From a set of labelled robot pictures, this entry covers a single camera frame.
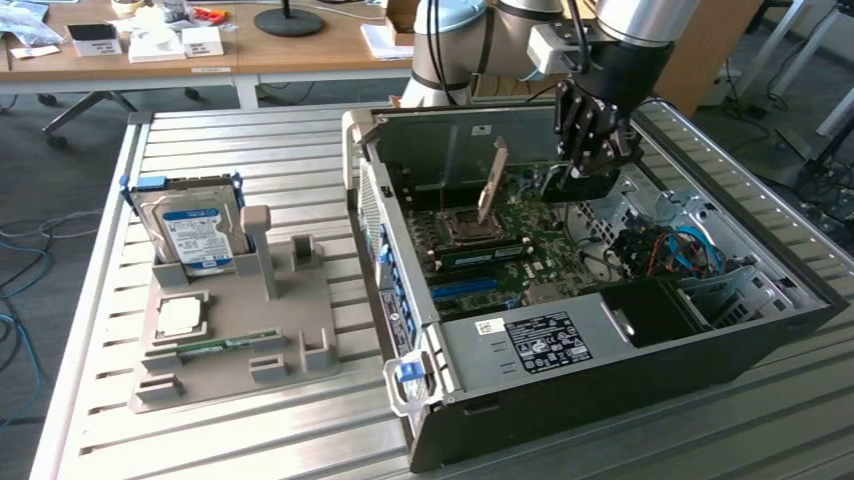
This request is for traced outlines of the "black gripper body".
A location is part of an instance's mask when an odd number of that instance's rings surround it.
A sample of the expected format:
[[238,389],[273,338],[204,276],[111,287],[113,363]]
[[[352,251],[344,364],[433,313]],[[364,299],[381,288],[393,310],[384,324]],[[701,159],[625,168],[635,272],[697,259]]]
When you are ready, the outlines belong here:
[[[614,106],[617,117],[626,118],[651,94],[673,52],[673,43],[640,47],[625,42],[594,42],[589,47],[588,68],[572,73],[570,92]],[[566,112],[573,99],[565,101]]]

